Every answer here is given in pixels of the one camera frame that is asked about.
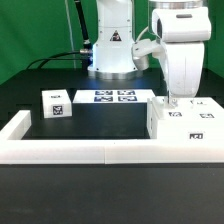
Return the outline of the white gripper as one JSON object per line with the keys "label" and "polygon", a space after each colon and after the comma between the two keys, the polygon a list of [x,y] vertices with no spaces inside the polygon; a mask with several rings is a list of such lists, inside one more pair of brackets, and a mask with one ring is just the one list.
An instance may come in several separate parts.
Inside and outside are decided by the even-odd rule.
{"label": "white gripper", "polygon": [[172,95],[168,96],[168,104],[172,107],[177,107],[178,106],[178,100],[176,97],[173,97]]}

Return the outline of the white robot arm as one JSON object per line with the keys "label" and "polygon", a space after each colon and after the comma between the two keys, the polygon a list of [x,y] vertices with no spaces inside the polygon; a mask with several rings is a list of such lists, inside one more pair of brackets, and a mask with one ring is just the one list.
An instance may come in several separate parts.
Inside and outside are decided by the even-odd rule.
{"label": "white robot arm", "polygon": [[176,105],[199,89],[204,42],[211,37],[205,0],[148,0],[144,28],[154,40],[134,35],[134,0],[96,0],[98,39],[88,73],[102,79],[127,79],[156,58],[167,86],[167,102]]}

